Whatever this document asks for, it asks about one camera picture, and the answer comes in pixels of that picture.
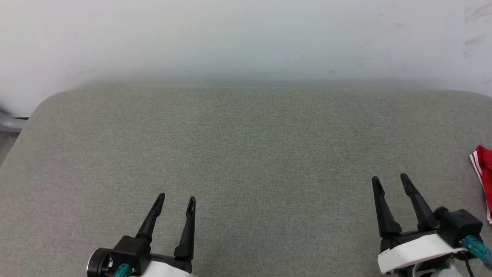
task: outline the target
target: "teal cable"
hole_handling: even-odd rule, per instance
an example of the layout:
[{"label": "teal cable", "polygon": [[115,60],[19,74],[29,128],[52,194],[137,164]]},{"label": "teal cable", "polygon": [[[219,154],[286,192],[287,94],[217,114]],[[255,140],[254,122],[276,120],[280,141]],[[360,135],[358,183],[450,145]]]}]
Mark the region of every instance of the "teal cable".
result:
[{"label": "teal cable", "polygon": [[474,236],[466,236],[461,243],[468,252],[482,260],[488,270],[492,270],[492,251]]},{"label": "teal cable", "polygon": [[118,267],[118,270],[113,274],[113,277],[129,277],[131,274],[131,267],[129,264],[122,264]]}]

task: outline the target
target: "gray upholstered bench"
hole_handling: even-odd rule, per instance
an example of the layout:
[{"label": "gray upholstered bench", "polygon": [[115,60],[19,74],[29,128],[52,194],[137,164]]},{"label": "gray upholstered bench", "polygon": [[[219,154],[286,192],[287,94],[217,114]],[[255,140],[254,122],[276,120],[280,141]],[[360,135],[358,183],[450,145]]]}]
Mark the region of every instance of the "gray upholstered bench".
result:
[{"label": "gray upholstered bench", "polygon": [[0,168],[0,275],[84,276],[165,192],[153,252],[172,254],[194,195],[201,277],[380,276],[371,177],[406,231],[416,217],[401,172],[431,208],[485,220],[468,157],[479,144],[492,147],[492,99],[464,92],[60,93]]}]

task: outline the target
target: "wire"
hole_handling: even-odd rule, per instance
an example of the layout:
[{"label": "wire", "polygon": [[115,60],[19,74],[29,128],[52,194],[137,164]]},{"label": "wire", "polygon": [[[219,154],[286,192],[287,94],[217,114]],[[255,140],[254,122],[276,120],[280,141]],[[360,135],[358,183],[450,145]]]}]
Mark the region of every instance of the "wire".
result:
[{"label": "wire", "polygon": [[464,237],[461,244],[468,252],[479,258],[488,270],[492,270],[492,250],[472,235]]},{"label": "wire", "polygon": [[417,277],[417,270],[420,268],[421,265],[422,265],[422,263],[418,263],[418,264],[413,266],[412,277]]},{"label": "wire", "polygon": [[113,277],[129,277],[131,275],[131,267],[128,264],[121,264],[118,270],[113,274]]},{"label": "wire", "polygon": [[464,255],[464,264],[466,265],[466,270],[468,270],[468,274],[470,274],[470,277],[475,277],[475,275],[473,275],[473,272],[471,271],[471,266],[470,266],[470,262],[468,261],[468,253],[465,253]]}]

